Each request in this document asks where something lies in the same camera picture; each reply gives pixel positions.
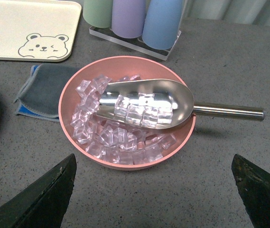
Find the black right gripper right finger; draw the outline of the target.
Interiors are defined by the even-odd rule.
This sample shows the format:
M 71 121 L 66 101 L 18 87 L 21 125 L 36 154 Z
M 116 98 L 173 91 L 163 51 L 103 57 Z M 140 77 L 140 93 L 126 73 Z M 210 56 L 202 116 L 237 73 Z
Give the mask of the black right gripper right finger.
M 270 228 L 270 173 L 239 154 L 232 161 L 238 193 L 255 228 Z

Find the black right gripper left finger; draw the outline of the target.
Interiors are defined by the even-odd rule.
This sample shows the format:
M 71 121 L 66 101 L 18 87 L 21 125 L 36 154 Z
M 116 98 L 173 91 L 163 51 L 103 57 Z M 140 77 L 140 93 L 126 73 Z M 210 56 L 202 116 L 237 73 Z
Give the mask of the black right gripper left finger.
M 74 188 L 72 153 L 0 207 L 0 228 L 59 228 Z

